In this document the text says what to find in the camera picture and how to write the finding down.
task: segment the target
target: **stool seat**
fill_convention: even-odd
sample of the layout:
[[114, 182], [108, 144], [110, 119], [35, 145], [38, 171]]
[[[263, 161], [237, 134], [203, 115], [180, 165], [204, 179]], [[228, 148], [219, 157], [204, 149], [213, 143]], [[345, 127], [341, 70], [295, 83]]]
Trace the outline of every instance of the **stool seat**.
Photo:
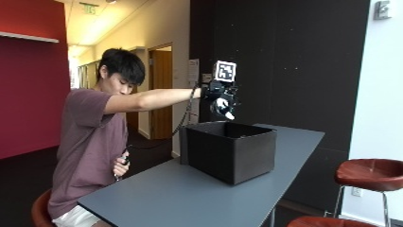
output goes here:
[[377, 227], [357, 220], [303, 216], [289, 223], [288, 227]]
[[47, 190], [37, 199], [33, 207], [33, 219], [35, 227], [55, 227], [51, 215], [48, 213], [48, 201], [51, 199], [52, 189]]
[[336, 174], [338, 184], [373, 191], [403, 188], [403, 162], [390, 159], [353, 159], [344, 162]]

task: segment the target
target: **black hair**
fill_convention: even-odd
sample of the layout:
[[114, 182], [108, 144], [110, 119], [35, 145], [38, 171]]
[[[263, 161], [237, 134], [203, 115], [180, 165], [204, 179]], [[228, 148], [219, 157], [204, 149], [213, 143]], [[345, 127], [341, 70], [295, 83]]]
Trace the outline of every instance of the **black hair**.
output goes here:
[[98, 80], [102, 78], [103, 65], [107, 67], [110, 77], [119, 73], [130, 83], [142, 85], [146, 78], [146, 66], [140, 58], [128, 50], [111, 48], [104, 52], [98, 69]]

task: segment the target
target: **man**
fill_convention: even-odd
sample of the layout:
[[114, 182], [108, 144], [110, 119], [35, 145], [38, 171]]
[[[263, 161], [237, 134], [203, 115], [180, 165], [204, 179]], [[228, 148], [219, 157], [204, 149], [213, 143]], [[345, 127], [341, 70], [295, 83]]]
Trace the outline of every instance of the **man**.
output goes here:
[[94, 89], [74, 90], [64, 104], [59, 165], [54, 175], [50, 214], [58, 226], [108, 226], [78, 205], [78, 199], [115, 183], [128, 171], [128, 129], [120, 113], [146, 112], [209, 96], [193, 89], [158, 89], [132, 94], [146, 77], [138, 56], [106, 51]]

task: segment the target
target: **ceiling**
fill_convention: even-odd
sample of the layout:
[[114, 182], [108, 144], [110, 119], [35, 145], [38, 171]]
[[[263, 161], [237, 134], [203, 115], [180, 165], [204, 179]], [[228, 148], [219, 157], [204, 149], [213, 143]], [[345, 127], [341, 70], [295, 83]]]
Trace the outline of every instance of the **ceiling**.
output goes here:
[[64, 3], [70, 58], [79, 57], [123, 25], [150, 0], [55, 0]]

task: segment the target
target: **white wall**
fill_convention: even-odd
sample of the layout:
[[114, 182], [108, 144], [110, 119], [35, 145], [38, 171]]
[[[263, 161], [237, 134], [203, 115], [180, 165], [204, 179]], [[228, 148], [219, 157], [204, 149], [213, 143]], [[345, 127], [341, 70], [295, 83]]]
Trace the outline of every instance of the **white wall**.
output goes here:
[[[134, 49], [136, 46], [154, 48], [173, 43], [173, 87], [188, 87], [188, 60], [189, 60], [189, 0], [154, 0], [139, 10], [139, 13], [123, 26], [80, 57], [80, 63], [96, 61], [104, 51], [112, 47]], [[138, 51], [139, 57], [147, 63], [148, 50]], [[150, 68], [147, 78], [139, 87], [139, 92], [150, 90]], [[173, 128], [177, 127], [185, 113], [187, 103], [173, 108]], [[139, 114], [139, 129], [151, 134], [150, 113]], [[173, 152], [179, 154], [179, 136], [176, 135]]]
[[[350, 159], [403, 160], [403, 1], [392, 0], [386, 20], [373, 20], [377, 0], [370, 2]], [[342, 215], [384, 225], [382, 194], [345, 192]], [[388, 196], [390, 216], [403, 220], [403, 190]]]

